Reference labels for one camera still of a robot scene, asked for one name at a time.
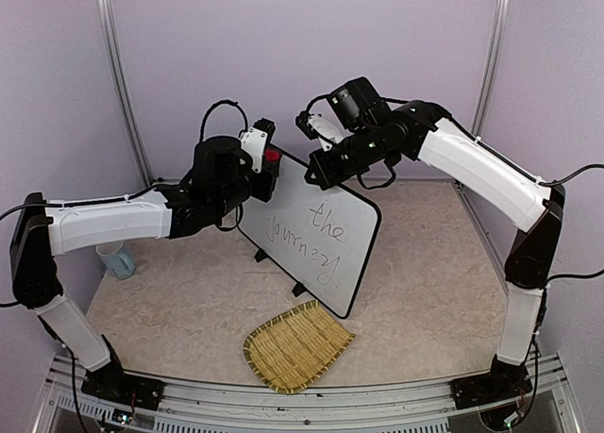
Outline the aluminium corner post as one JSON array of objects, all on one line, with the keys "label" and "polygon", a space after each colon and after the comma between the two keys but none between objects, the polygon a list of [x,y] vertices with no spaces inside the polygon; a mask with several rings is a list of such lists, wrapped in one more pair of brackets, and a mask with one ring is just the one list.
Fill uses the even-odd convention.
[{"label": "aluminium corner post", "polygon": [[144,186],[150,186],[153,181],[153,175],[148,163],[148,158],[143,148],[143,140],[137,126],[134,109],[126,82],[126,72],[121,58],[112,1],[96,0],[96,3],[99,10],[100,23],[103,29],[105,45],[108,51],[109,70],[126,128],[126,137],[131,148],[134,164],[139,178]]},{"label": "aluminium corner post", "polygon": [[474,136],[480,136],[482,134],[482,129],[486,121],[489,104],[495,87],[497,67],[503,48],[510,2],[511,0],[495,1],[495,15],[487,51],[487,59],[480,84],[478,104],[471,127],[471,132]]}]

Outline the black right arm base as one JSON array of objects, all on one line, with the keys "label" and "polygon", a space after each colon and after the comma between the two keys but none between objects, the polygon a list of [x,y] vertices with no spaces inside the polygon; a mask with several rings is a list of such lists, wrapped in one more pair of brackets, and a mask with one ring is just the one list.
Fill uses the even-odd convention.
[{"label": "black right arm base", "polygon": [[450,388],[456,409],[491,404],[533,390],[525,363],[515,366],[497,356],[488,372],[453,379]]}]

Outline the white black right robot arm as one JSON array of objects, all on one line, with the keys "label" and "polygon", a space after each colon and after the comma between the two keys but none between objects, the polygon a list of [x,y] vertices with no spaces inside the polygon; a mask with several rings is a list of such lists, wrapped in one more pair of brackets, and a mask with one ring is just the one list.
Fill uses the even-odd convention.
[{"label": "white black right robot arm", "polygon": [[450,175],[499,209],[517,232],[504,264],[508,284],[502,335],[482,388],[505,397],[520,380],[545,308],[548,274],[562,231],[565,189],[520,168],[465,130],[444,107],[381,96],[364,76],[323,95],[338,125],[303,109],[296,126],[322,144],[310,153],[306,181],[325,191],[383,162],[419,160]]}]

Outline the aluminium corner post left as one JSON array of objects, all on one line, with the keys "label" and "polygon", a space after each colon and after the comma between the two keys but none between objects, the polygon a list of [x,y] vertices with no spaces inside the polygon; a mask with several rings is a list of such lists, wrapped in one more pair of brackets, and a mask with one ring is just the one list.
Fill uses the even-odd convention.
[{"label": "aluminium corner post left", "polygon": [[148,163],[148,158],[143,148],[143,140],[137,126],[134,109],[126,82],[126,72],[121,58],[112,1],[96,0],[96,3],[99,10],[100,23],[103,29],[105,45],[108,51],[109,70],[126,128],[126,137],[131,148],[134,164],[139,178],[144,186],[150,186],[153,181],[153,175]]}]

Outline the white whiteboard black frame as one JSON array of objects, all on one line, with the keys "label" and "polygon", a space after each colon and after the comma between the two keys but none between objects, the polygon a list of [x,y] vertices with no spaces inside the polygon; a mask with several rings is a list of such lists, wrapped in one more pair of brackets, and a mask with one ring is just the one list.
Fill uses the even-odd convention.
[{"label": "white whiteboard black frame", "polygon": [[308,165],[282,153],[272,199],[251,198],[241,232],[340,319],[349,317],[381,224],[371,200],[347,188],[307,183]]}]

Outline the woven bamboo tray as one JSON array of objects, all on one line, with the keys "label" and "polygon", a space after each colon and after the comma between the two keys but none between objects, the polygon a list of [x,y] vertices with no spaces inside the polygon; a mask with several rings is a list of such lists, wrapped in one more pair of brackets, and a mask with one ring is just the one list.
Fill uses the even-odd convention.
[{"label": "woven bamboo tray", "polygon": [[291,395],[324,375],[354,338],[312,300],[250,332],[243,355],[260,382],[277,393]]}]

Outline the aluminium front rail frame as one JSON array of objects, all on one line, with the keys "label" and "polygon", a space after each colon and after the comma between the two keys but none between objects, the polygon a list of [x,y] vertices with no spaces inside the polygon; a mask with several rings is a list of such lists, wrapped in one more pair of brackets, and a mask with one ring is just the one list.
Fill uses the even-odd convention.
[{"label": "aluminium front rail frame", "polygon": [[537,398],[528,395],[457,408],[446,378],[412,383],[318,387],[281,395],[260,386],[164,377],[157,409],[73,394],[83,368],[54,358],[29,432],[581,432],[560,358],[532,357]]}]

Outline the aluminium corner post right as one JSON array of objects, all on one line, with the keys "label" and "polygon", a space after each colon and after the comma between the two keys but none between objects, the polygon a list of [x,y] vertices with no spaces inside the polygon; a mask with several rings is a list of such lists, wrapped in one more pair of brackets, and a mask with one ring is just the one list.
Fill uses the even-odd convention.
[{"label": "aluminium corner post right", "polygon": [[482,129],[486,121],[489,104],[495,87],[497,67],[503,48],[510,2],[511,0],[495,1],[495,15],[487,51],[487,59],[480,84],[478,104],[471,127],[471,132],[474,136],[480,136],[482,134]]}]

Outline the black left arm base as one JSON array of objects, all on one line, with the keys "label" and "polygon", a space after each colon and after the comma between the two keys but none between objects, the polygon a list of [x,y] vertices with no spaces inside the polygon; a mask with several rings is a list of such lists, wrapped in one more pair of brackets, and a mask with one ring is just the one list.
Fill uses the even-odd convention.
[{"label": "black left arm base", "polygon": [[81,391],[132,408],[157,411],[164,383],[156,378],[126,373],[112,345],[104,335],[102,338],[109,349],[109,363],[93,372],[87,370]]}]

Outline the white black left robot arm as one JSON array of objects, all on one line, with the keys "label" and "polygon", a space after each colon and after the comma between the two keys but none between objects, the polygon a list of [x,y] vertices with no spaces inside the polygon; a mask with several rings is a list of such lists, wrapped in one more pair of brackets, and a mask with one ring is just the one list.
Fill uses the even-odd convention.
[{"label": "white black left robot arm", "polygon": [[47,201],[32,192],[20,206],[9,246],[11,307],[36,313],[114,400],[132,380],[109,341],[96,333],[58,278],[55,258],[80,248],[137,239],[180,239],[224,218],[243,214],[249,198],[268,202],[277,183],[280,152],[271,144],[274,122],[247,124],[239,136],[201,137],[193,166],[176,184],[156,183],[133,194],[84,201]]}]

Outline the light blue mug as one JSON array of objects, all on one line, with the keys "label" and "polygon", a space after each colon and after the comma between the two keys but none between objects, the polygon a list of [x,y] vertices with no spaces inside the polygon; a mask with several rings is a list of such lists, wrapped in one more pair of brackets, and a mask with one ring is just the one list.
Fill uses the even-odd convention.
[{"label": "light blue mug", "polygon": [[125,280],[134,275],[135,263],[124,241],[98,244],[95,251],[107,270],[119,280]]}]

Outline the red bone-shaped eraser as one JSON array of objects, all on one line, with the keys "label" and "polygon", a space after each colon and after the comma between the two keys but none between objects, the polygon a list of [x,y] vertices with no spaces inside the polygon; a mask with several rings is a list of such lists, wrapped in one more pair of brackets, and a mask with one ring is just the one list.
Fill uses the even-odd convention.
[{"label": "red bone-shaped eraser", "polygon": [[268,148],[264,152],[264,167],[267,170],[276,170],[281,160],[281,153],[274,148]]}]

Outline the black whiteboard stand foot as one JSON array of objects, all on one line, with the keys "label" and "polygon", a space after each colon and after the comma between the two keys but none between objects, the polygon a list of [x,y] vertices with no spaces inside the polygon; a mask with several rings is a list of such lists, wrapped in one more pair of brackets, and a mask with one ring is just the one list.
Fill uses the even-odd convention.
[{"label": "black whiteboard stand foot", "polygon": [[266,258],[267,258],[266,253],[263,250],[261,250],[261,249],[259,249],[257,251],[257,253],[255,254],[255,256],[254,256],[254,259],[255,259],[256,262],[261,262],[261,261],[263,261]]},{"label": "black whiteboard stand foot", "polygon": [[298,297],[300,295],[302,295],[303,293],[305,293],[307,291],[307,289],[305,288],[305,286],[300,283],[300,282],[296,282],[294,285],[294,288],[292,289],[292,294],[294,295],[294,297]]}]

